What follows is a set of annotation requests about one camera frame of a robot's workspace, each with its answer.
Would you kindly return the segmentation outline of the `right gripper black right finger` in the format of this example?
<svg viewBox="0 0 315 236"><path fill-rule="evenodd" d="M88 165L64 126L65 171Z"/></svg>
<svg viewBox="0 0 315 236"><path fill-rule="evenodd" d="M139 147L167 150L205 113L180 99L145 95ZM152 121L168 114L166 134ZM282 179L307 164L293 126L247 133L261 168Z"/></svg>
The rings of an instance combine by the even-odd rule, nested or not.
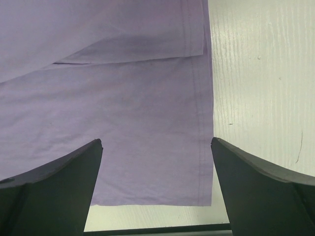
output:
<svg viewBox="0 0 315 236"><path fill-rule="evenodd" d="M211 142L235 236L313 236L315 178L249 154L220 138Z"/></svg>

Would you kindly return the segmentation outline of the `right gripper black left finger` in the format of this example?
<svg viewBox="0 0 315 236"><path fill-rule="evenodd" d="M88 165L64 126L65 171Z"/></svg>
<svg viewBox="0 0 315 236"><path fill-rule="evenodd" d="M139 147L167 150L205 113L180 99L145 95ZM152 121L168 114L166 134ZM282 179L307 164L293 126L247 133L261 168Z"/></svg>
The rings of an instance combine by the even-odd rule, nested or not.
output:
<svg viewBox="0 0 315 236"><path fill-rule="evenodd" d="M0 182L2 236L81 236L102 159L100 139Z"/></svg>

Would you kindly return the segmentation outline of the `purple t-shirt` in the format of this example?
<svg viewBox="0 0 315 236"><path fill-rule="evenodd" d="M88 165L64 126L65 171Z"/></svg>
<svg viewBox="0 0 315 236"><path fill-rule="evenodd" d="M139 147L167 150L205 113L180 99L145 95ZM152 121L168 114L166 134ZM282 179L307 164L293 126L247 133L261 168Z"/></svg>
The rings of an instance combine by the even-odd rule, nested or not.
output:
<svg viewBox="0 0 315 236"><path fill-rule="evenodd" d="M3 0L0 177L103 145L92 203L210 206L205 0Z"/></svg>

